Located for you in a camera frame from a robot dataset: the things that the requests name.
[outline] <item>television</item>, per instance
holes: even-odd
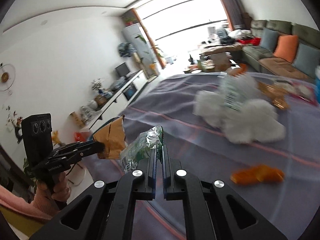
[[[127,74],[130,73],[130,69],[127,67],[126,63],[122,63],[118,67],[116,67],[116,72],[119,77],[127,77]]]

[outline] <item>white wall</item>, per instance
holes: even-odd
[[[69,114],[94,98],[92,80],[103,78],[109,87],[114,68],[125,61],[117,52],[124,41],[123,27],[118,17],[80,19],[42,29],[17,42],[0,54],[0,62],[16,69],[13,93],[0,92],[0,105],[10,105],[22,117],[51,113],[60,139],[72,142],[76,126]],[[131,59],[127,64],[137,70]],[[0,111],[0,144],[22,167],[23,142],[17,144],[14,130],[5,127],[5,109]]]
[[[242,0],[255,20],[282,20],[306,25],[318,30],[301,0]]]

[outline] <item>blanket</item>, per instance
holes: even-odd
[[[274,76],[251,73],[270,83]],[[291,108],[277,110],[278,121],[286,127],[285,139],[274,143],[236,145],[219,129],[192,113],[195,94],[214,92],[221,82],[218,73],[177,75],[168,78],[121,114],[125,114],[126,139],[156,125],[164,128],[164,142],[170,157],[179,159],[183,169],[204,181],[223,180],[244,200],[276,226],[289,240],[297,240],[320,205],[320,108],[287,97]],[[96,155],[84,158],[94,180],[106,182],[121,176],[120,166]],[[280,184],[243,187],[230,175],[236,170],[266,164],[285,172]],[[161,168],[157,169],[156,199],[138,202],[132,239],[185,239],[182,202],[163,199]]]

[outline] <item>human hand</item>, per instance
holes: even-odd
[[[37,180],[36,184],[38,189],[43,191],[43,194],[41,195],[46,196],[45,191],[48,189],[48,186],[41,180]],[[68,187],[68,180],[64,172],[59,174],[59,183],[53,187],[53,191],[54,193],[52,194],[51,198],[54,200],[65,202],[70,197],[71,190]]]

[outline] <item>white refrigerator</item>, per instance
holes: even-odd
[[[158,73],[158,63],[155,53],[151,48],[149,40],[145,35],[141,25],[139,23],[130,25],[123,29],[124,38],[127,42],[133,44],[137,50],[137,54],[141,59],[141,63],[144,65],[145,70],[147,71],[150,77],[155,75],[155,72],[149,67],[150,64],[156,63],[156,72]]]

